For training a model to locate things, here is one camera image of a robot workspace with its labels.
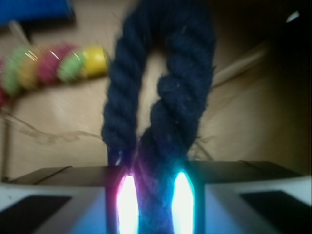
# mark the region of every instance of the yellow bead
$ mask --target yellow bead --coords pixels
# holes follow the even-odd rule
[[[106,74],[109,57],[101,46],[90,46],[83,50],[85,56],[85,74],[88,78]]]

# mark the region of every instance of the pink bead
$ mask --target pink bead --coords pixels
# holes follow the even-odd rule
[[[39,81],[45,85],[56,83],[59,64],[69,52],[76,48],[75,45],[63,44],[50,49],[38,66]]]

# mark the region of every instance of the glowing light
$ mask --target glowing light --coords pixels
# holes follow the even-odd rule
[[[172,220],[175,234],[192,234],[194,223],[194,195],[184,172],[177,175],[172,200]]]
[[[117,195],[119,233],[137,234],[138,204],[133,176],[127,175]]]

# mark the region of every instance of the black panel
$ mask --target black panel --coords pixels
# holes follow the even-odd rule
[[[281,232],[311,233],[311,207],[285,192],[248,193],[241,197]]]
[[[30,234],[70,199],[69,196],[29,196],[0,213],[0,233]]]

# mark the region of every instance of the rope fiber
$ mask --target rope fiber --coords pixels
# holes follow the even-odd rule
[[[137,108],[148,53],[156,39],[168,50],[168,74],[151,126],[137,143]],[[139,233],[173,233],[174,181],[187,161],[213,76],[215,37],[205,6],[195,0],[142,0],[127,17],[110,65],[102,137],[109,165],[131,165],[139,204]]]

